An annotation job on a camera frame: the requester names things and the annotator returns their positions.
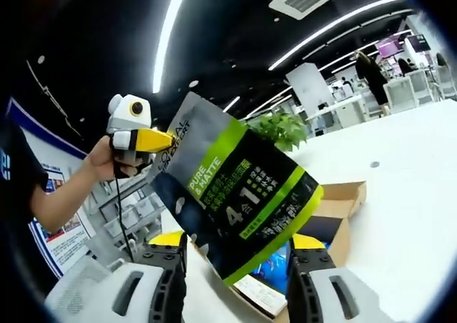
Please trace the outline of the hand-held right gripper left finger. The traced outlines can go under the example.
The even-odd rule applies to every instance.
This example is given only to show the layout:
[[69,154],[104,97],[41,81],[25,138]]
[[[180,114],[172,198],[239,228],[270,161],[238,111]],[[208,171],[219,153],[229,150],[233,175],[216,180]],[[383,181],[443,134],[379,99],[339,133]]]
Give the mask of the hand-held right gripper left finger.
[[160,234],[104,278],[89,301],[90,322],[182,322],[187,236]]

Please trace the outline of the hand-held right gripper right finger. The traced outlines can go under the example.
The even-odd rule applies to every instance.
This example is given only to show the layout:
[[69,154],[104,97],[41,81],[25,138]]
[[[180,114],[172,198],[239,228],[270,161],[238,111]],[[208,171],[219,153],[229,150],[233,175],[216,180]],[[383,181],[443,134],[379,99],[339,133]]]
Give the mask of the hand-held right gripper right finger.
[[345,267],[337,267],[319,240],[295,234],[287,255],[290,322],[388,322],[379,298]]

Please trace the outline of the person's left hand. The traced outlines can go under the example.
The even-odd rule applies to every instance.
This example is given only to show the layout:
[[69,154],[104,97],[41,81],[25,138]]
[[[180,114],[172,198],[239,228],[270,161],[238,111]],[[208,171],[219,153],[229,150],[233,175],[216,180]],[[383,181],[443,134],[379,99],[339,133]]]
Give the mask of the person's left hand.
[[127,177],[137,175],[138,168],[143,164],[143,160],[121,161],[120,158],[114,156],[109,144],[110,141],[111,139],[107,135],[101,137],[85,159],[85,162],[89,164],[90,170],[95,173],[97,180],[104,182],[115,179],[116,169]]

